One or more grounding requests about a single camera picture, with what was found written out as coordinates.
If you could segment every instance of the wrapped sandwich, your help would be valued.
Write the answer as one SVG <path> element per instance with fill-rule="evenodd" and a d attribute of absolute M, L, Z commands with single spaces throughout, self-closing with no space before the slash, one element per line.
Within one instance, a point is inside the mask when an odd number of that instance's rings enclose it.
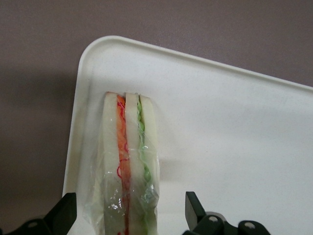
<path fill-rule="evenodd" d="M 149 98 L 107 93 L 99 134 L 105 235 L 157 235 L 159 165 Z"/>

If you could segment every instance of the plastic tray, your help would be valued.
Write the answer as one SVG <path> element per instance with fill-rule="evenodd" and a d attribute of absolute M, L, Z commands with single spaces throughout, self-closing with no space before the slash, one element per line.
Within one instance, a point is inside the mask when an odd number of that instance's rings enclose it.
<path fill-rule="evenodd" d="M 160 235 L 180 235 L 186 191 L 207 211 L 262 223 L 272 235 L 312 234 L 313 89 L 130 39 L 91 43 L 78 70 L 64 193 L 82 216 L 107 91 L 152 99 L 159 140 Z"/>

